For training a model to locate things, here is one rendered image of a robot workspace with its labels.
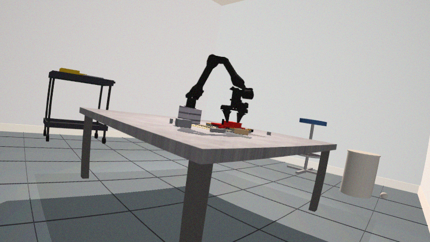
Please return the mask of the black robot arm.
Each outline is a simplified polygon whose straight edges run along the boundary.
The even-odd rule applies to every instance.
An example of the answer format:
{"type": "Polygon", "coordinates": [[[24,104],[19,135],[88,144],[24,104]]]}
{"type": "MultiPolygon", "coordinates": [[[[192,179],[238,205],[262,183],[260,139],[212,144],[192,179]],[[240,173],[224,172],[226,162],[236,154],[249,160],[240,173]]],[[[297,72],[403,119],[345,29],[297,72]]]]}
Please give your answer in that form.
{"type": "MultiPolygon", "coordinates": [[[[230,90],[233,91],[232,97],[237,98],[244,98],[252,100],[254,97],[253,88],[246,88],[244,84],[244,80],[236,73],[234,68],[232,67],[231,63],[226,57],[216,56],[214,54],[210,54],[206,61],[206,67],[200,76],[198,82],[192,87],[192,89],[186,94],[187,102],[185,107],[189,108],[195,108],[196,100],[199,99],[200,96],[202,96],[202,93],[204,92],[203,86],[208,79],[210,73],[212,72],[213,68],[215,68],[218,64],[223,64],[225,68],[227,69],[231,81],[235,87],[230,88],[230,90]],[[239,90],[238,88],[242,89],[239,90]]],[[[235,107],[238,106],[243,110],[246,110],[248,108],[248,103],[241,102],[239,99],[235,102],[235,107]]]]}

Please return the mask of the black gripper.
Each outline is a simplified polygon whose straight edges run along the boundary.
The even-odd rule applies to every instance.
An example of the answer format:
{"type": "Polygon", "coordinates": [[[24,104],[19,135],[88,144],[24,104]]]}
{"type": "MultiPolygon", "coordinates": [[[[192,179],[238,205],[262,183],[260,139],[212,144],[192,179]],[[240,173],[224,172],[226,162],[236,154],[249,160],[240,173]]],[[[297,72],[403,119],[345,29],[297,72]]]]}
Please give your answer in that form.
{"type": "Polygon", "coordinates": [[[239,101],[242,102],[241,98],[232,97],[230,99],[231,100],[231,105],[221,105],[220,109],[222,109],[227,123],[229,121],[229,115],[231,113],[230,110],[238,111],[238,113],[237,113],[237,122],[238,123],[240,123],[240,121],[241,121],[242,117],[245,115],[245,113],[248,113],[247,109],[243,110],[243,109],[241,109],[238,106],[236,106],[236,107],[234,106],[237,99],[239,99],[239,101]]]}

